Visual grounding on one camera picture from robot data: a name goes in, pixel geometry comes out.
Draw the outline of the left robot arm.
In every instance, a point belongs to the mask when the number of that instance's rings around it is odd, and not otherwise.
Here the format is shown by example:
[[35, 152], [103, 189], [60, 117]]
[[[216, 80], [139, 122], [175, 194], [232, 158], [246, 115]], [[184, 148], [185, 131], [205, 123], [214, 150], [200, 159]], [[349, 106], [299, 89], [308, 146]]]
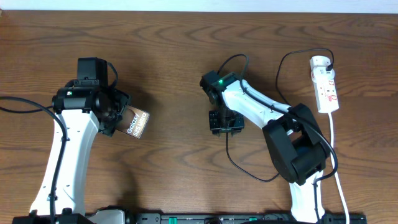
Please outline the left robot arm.
[[98, 133], [112, 136], [131, 97], [113, 87], [63, 87], [53, 97], [55, 127], [40, 190], [26, 216], [13, 223], [131, 223], [118, 207], [85, 211], [90, 151]]

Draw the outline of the white power strip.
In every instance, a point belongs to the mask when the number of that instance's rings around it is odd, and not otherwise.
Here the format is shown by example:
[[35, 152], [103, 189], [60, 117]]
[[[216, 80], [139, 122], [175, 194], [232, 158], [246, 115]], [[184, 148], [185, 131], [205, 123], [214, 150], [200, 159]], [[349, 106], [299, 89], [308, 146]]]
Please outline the white power strip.
[[311, 79], [319, 113], [328, 114], [339, 109], [335, 85], [335, 71], [329, 68], [328, 57], [316, 55], [310, 59]]

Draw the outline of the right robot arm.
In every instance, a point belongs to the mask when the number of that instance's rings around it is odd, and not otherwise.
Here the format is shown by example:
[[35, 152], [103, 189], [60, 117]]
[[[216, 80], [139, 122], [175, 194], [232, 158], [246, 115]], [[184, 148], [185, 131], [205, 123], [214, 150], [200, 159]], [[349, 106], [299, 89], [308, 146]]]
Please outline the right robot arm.
[[290, 185], [293, 217], [319, 223], [325, 214], [320, 181], [326, 178], [326, 160], [335, 157], [335, 152], [311, 110], [303, 104], [274, 101], [235, 73], [221, 77], [212, 70], [202, 76], [200, 87], [216, 107], [209, 112], [211, 132], [239, 133], [244, 119], [261, 128], [277, 174]]

